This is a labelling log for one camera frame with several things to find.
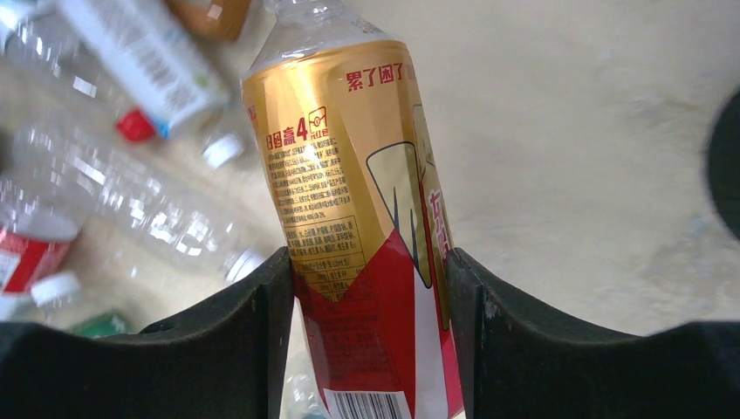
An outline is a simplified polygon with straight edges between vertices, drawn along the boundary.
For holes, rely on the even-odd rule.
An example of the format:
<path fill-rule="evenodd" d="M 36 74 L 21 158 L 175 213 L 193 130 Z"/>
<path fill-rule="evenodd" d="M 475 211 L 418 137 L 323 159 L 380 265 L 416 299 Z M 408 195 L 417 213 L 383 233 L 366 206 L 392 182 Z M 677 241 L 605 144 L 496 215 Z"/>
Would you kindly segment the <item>black ribbed waste bin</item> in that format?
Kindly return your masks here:
<path fill-rule="evenodd" d="M 705 151 L 710 201 L 726 229 L 739 240 L 739 88 L 717 113 Z"/>

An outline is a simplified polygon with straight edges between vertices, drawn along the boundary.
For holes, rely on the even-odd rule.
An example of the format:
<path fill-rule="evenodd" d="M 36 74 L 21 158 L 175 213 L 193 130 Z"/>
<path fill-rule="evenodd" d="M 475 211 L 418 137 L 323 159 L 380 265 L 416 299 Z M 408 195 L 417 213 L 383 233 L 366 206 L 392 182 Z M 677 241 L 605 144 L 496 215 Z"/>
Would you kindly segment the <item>light green label bottle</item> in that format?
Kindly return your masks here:
<path fill-rule="evenodd" d="M 133 331 L 129 321 L 120 313 L 111 311 L 86 319 L 68 329 L 69 333 L 88 338 L 102 338 Z"/>

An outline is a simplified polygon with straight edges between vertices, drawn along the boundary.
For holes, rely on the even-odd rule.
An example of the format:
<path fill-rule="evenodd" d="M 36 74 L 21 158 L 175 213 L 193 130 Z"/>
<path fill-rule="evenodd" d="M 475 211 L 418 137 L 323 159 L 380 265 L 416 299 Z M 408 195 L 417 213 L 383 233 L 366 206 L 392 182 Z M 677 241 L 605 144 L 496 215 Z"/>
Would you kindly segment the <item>white label clear bottle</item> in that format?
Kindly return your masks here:
<path fill-rule="evenodd" d="M 201 157 L 211 168 L 245 152 L 245 139 L 225 118 L 230 88 L 163 2 L 57 1 L 55 10 L 158 137 L 202 136 Z"/>

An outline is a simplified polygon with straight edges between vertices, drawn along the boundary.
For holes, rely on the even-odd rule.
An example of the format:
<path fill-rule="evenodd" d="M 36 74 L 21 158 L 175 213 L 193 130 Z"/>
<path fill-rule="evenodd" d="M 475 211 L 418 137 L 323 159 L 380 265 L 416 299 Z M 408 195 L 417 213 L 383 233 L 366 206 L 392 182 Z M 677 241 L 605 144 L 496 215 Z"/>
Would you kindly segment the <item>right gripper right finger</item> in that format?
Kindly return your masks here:
<path fill-rule="evenodd" d="M 462 249 L 446 262 L 469 418 L 736 418 L 739 325 L 692 321 L 648 336 L 578 319 Z"/>

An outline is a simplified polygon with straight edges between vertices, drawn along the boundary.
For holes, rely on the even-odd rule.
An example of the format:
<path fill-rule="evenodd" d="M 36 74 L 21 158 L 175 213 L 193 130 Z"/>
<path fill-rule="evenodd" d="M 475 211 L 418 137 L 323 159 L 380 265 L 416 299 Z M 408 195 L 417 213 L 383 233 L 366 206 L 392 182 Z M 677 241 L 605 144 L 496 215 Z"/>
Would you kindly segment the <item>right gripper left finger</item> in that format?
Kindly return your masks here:
<path fill-rule="evenodd" d="M 4 418 L 277 418 L 294 307 L 278 249 L 246 278 L 136 334 L 1 326 Z"/>

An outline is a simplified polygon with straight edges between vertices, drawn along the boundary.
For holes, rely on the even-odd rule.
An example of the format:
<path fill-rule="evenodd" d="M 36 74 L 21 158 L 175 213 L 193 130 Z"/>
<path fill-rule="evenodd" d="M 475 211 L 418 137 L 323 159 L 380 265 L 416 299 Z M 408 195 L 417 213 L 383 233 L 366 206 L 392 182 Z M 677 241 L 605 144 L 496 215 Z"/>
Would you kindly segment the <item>gold and red drink bottle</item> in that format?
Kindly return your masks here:
<path fill-rule="evenodd" d="M 341 1 L 274 1 L 243 103 L 333 418 L 452 418 L 453 240 L 407 46 Z"/>

